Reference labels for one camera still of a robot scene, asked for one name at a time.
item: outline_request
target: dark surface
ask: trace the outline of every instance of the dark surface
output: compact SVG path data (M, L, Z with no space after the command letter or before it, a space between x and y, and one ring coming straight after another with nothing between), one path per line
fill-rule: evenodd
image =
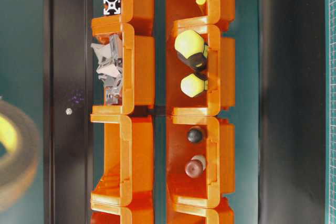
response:
M45 223L90 223L92 0L49 0L45 5L45 44L50 49L45 52L44 113L50 124L44 136L50 167L45 168Z
M259 223L323 223L324 0L262 0Z

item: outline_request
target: yellow tape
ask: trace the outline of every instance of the yellow tape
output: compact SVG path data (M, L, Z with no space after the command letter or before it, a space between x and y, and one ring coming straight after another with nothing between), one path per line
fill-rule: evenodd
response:
M17 133L15 127L7 118L0 115L0 142L11 153L17 147Z

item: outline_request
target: orange storage bin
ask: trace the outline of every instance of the orange storage bin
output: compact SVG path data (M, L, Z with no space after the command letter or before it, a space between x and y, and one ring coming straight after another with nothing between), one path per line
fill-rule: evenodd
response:
M167 34L172 27L215 24L227 31L235 19L235 0L207 0L205 13L195 0L166 0Z
M91 224L154 224L152 194L136 198L127 207L115 207L93 203Z
M192 29L199 33L209 45L206 94L190 98L180 88L181 80L193 73L182 63L174 48L178 34ZM174 29L167 41L166 49L166 104L172 115L217 115L221 109L235 105L235 40L222 38L221 31L214 25Z
M152 35L154 0L121 0L121 14L92 20L92 29L117 23L130 23L136 34Z
M128 206L153 190L152 118L91 115L104 123L104 175L91 193L91 204Z
M235 221L226 198L220 199L215 209L172 204L170 211L167 213L168 224L234 224Z
M187 139L193 125L206 132L198 144ZM190 178L184 167L195 155L206 157L206 170ZM167 117L167 187L176 204L216 208L222 194L235 191L235 127L210 116Z
M104 45L109 43L110 35L120 34L123 47L122 105L95 105L93 114L130 114L134 106L152 108L155 103L154 38L135 35L130 24L110 24L92 31Z

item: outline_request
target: screw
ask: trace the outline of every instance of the screw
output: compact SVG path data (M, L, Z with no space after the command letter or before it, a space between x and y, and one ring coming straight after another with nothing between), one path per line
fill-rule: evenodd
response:
M67 108L66 111L65 111L65 113L67 115L71 115L72 114L72 109L71 108Z

